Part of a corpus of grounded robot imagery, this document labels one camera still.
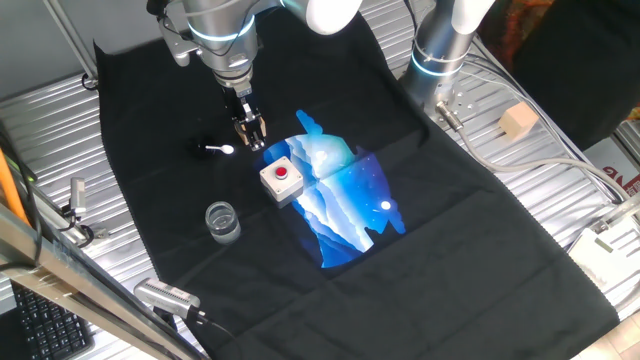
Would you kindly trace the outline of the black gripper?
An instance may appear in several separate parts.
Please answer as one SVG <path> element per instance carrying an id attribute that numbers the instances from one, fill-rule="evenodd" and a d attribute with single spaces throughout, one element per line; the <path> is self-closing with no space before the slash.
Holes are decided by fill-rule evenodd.
<path id="1" fill-rule="evenodd" d="M 252 101 L 252 87 L 249 83 L 241 86 L 237 91 L 234 87 L 222 87 L 225 107 L 229 111 L 234 123 L 248 122 L 248 140 L 253 151 L 265 146 L 266 124 L 261 115 L 256 115 Z"/>

